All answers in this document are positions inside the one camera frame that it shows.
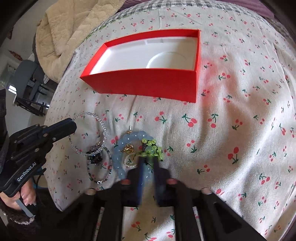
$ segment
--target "jewelry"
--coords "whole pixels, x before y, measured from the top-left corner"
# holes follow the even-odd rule
[[[136,168],[136,167],[137,167],[137,164],[134,163],[133,161],[134,161],[135,157],[137,156],[137,154],[135,154],[134,157],[132,158],[133,161],[132,161],[130,158],[128,158],[129,156],[131,156],[131,154],[129,154],[129,155],[125,158],[125,160],[124,160],[124,165],[125,165],[127,168]]]
[[[131,143],[126,144],[124,149],[121,152],[125,152],[126,154],[132,154],[133,153],[133,144],[131,144]]]
[[[141,156],[158,156],[160,160],[163,160],[163,151],[161,147],[156,145],[156,140],[149,136],[144,131],[134,132],[130,129],[126,132],[126,134],[118,140],[117,146],[114,147],[113,155],[112,155],[112,164],[114,169],[117,171],[118,177],[120,179],[124,179],[126,174],[122,168],[121,160],[122,153],[125,152],[127,154],[133,153],[133,145],[132,141],[141,140],[142,141],[142,152]],[[136,167],[135,165],[127,165],[124,163],[126,167]]]
[[[90,148],[90,150],[87,152],[87,154],[91,154],[94,151],[96,151],[97,149],[98,149],[97,146],[92,146]],[[102,155],[101,155],[101,152],[100,152],[100,153],[98,153],[98,154],[96,154],[94,156],[88,156],[87,160],[90,161],[91,164],[99,165],[100,162],[103,160],[103,158],[102,158]]]
[[[84,156],[94,156],[94,155],[100,153],[105,146],[105,143],[107,140],[106,127],[105,127],[104,123],[102,122],[102,120],[99,117],[97,117],[94,113],[91,113],[91,112],[82,112],[82,113],[78,114],[77,116],[75,116],[72,120],[75,121],[79,116],[82,116],[82,115],[90,115],[92,117],[95,117],[99,121],[99,123],[102,125],[103,130],[104,130],[103,131],[104,138],[103,138],[102,144],[101,144],[101,142],[99,142],[95,146],[92,147],[94,149],[94,151],[83,153],[83,152],[79,151],[79,149],[77,147],[73,146],[72,140],[71,140],[71,135],[69,135],[69,141],[70,141],[71,147],[74,149],[74,151],[76,153],[84,155]]]
[[[112,161],[111,154],[110,154],[109,150],[107,149],[107,147],[103,147],[103,149],[106,150],[106,152],[107,152],[107,154],[108,154],[108,156],[109,156],[109,160]],[[89,179],[90,179],[91,181],[97,183],[97,184],[102,184],[103,182],[106,182],[106,181],[108,180],[108,177],[111,175],[111,172],[112,172],[112,164],[111,164],[110,166],[107,167],[107,170],[108,170],[107,176],[106,176],[104,179],[97,181],[97,180],[92,176],[92,174],[91,174],[90,171],[89,171],[89,163],[90,163],[90,160],[87,159],[87,172],[88,172],[88,174],[89,174]]]

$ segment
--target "open box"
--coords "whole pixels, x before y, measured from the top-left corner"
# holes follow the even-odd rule
[[[156,30],[104,43],[80,78],[99,93],[195,103],[199,65],[199,30]]]

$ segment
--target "white plastic insert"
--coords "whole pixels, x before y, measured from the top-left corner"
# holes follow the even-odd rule
[[[108,48],[90,74],[124,69],[194,70],[197,39],[161,37],[141,39]]]

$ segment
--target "red box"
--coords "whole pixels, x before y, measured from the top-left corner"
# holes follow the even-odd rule
[[[197,39],[194,70],[189,69],[124,69],[90,74],[105,51],[115,45],[160,37],[193,37]],[[196,102],[200,66],[200,31],[168,29],[138,33],[104,43],[80,78],[95,91],[106,94],[142,95]]]

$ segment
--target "gold charm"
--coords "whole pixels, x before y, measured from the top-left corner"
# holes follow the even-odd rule
[[[133,145],[131,143],[126,144],[124,149],[121,152],[125,152],[126,154],[132,154],[133,153]]]
[[[133,131],[131,130],[131,126],[130,126],[130,129],[128,131],[126,131],[126,134],[130,134],[132,133]]]

